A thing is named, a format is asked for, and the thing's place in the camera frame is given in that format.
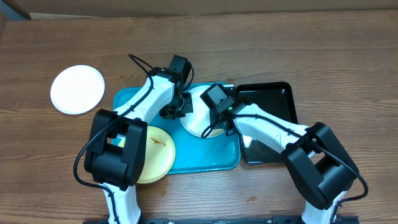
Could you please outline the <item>white plate with dark stain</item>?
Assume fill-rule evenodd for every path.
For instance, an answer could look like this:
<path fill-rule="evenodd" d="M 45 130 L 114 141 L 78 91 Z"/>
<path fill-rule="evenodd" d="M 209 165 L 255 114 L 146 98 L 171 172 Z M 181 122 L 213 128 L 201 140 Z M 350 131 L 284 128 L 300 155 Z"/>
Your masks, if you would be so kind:
<path fill-rule="evenodd" d="M 200 95 L 209 87 L 209 85 L 201 85 L 188 91 L 192 97 L 193 112 L 187 113 L 185 117 L 180 118 L 183 127 L 190 134 L 197 137 L 201 137 L 204 130 L 211 124 L 210 111 L 200 98 Z"/>

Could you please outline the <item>yellow plate with stain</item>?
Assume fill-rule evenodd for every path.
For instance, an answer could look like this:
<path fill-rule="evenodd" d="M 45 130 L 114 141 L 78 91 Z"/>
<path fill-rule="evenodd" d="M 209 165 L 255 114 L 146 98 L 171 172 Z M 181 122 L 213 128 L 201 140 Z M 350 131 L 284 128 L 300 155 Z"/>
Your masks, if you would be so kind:
<path fill-rule="evenodd" d="M 146 158 L 137 181 L 149 184 L 167 175 L 175 160 L 175 144 L 163 129 L 149 126 L 147 129 Z"/>

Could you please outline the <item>white plate with red stain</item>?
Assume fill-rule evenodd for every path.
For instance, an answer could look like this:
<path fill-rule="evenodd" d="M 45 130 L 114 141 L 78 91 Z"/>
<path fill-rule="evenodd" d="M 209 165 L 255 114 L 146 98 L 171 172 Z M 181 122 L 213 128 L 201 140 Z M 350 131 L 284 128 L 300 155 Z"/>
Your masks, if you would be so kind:
<path fill-rule="evenodd" d="M 83 114 L 102 100 L 104 92 L 105 81 L 97 69 L 74 65 L 57 75 L 50 88 L 50 99 L 62 113 Z"/>

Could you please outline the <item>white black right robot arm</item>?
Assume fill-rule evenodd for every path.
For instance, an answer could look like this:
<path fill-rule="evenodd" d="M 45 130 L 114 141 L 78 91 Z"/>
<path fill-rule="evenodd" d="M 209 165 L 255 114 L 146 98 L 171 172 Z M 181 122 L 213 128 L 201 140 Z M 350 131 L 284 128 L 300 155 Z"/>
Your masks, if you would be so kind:
<path fill-rule="evenodd" d="M 258 140 L 278 153 L 297 190 L 306 200 L 303 223 L 335 223 L 345 193 L 359 170 L 333 131 L 321 122 L 308 127 L 284 121 L 255 103 L 233 98 L 221 84 L 213 84 L 201 99 L 215 120 L 202 133 L 220 126 Z"/>

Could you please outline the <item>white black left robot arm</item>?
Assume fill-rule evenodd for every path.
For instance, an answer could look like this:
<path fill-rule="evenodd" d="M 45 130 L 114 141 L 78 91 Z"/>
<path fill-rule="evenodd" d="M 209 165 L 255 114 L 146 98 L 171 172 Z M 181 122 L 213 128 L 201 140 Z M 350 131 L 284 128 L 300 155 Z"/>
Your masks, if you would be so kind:
<path fill-rule="evenodd" d="M 104 192 L 109 210 L 105 223 L 140 220 L 136 184 L 144 168 L 148 124 L 156 115 L 177 119 L 193 112 L 187 89 L 194 69 L 187 58 L 174 55 L 168 67 L 160 68 L 129 57 L 147 75 L 145 84 L 119 108 L 94 115 L 89 140 L 73 165 L 80 184 Z"/>

